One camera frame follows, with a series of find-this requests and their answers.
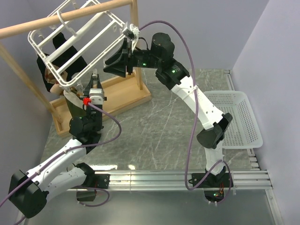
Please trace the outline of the white plastic clip hanger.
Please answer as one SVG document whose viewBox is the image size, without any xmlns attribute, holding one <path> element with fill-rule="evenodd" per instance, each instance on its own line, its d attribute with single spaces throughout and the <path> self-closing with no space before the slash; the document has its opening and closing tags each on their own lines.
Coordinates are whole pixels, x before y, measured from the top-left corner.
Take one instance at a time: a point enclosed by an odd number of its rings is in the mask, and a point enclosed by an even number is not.
<svg viewBox="0 0 300 225">
<path fill-rule="evenodd" d="M 60 86 L 66 89 L 75 86 L 90 71 L 98 68 L 99 63 L 119 46 L 124 38 L 124 25 L 125 22 L 115 14 L 104 11 L 33 30 L 28 34 L 28 42 L 45 66 L 53 72 Z M 63 65 L 55 66 L 54 61 L 72 46 L 77 53 Z M 67 81 L 62 77 L 62 72 L 80 57 L 84 58 L 87 65 Z"/>
</svg>

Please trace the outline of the patterned striped underwear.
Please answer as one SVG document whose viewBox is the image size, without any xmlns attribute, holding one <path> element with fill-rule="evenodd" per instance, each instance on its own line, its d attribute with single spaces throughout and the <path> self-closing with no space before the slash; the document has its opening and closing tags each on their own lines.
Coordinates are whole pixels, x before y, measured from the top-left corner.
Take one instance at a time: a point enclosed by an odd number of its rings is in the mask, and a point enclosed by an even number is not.
<svg viewBox="0 0 300 225">
<path fill-rule="evenodd" d="M 56 77 L 47 68 L 45 69 L 45 72 L 44 72 L 44 79 L 45 79 L 45 86 L 46 86 L 47 91 L 52 94 L 63 96 L 64 91 L 72 92 L 72 93 L 76 94 L 78 97 L 83 94 L 83 86 L 81 84 L 79 84 L 79 86 L 77 86 L 77 87 L 75 87 L 75 86 L 72 86 L 69 88 L 61 87 L 61 85 L 59 84 Z"/>
</svg>

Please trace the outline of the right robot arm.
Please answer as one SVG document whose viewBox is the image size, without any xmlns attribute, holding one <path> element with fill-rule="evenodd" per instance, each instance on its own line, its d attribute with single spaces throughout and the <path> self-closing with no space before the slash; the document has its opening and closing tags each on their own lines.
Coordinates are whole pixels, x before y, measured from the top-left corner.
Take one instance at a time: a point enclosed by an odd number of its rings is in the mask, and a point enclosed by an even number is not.
<svg viewBox="0 0 300 225">
<path fill-rule="evenodd" d="M 127 38 L 120 49 L 105 61 L 104 72 L 124 77 L 134 68 L 154 68 L 156 78 L 176 94 L 194 112 L 202 131 L 196 136 L 204 147 L 206 174 L 203 181 L 209 187 L 222 187 L 228 171 L 223 161 L 223 140 L 233 117 L 219 110 L 198 88 L 194 78 L 173 57 L 175 45 L 168 34 L 156 33 L 149 49 L 134 49 Z"/>
</svg>

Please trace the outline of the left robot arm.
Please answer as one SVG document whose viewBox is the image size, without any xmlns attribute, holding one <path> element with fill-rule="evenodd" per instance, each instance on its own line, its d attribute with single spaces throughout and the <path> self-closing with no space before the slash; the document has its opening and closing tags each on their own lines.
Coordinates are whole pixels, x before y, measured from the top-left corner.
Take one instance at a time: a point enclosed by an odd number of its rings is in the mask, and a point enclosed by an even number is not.
<svg viewBox="0 0 300 225">
<path fill-rule="evenodd" d="M 9 200 L 24 218 L 36 216 L 46 204 L 62 192 L 77 186 L 90 188 L 95 182 L 94 170 L 85 163 L 65 169 L 74 161 L 101 145 L 103 103 L 106 101 L 99 75 L 93 74 L 79 99 L 84 116 L 70 120 L 71 139 L 54 155 L 36 167 L 15 172 L 10 181 Z"/>
</svg>

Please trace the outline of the olive green underwear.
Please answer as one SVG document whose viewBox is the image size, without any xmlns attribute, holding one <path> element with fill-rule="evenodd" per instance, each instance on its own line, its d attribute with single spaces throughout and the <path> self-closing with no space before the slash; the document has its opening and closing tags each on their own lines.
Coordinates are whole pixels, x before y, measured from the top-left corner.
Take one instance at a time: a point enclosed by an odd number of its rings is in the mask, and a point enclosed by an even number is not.
<svg viewBox="0 0 300 225">
<path fill-rule="evenodd" d="M 75 93 L 64 90 L 63 95 L 72 117 L 82 117 L 86 115 L 86 111 L 83 109 L 83 102 Z"/>
</svg>

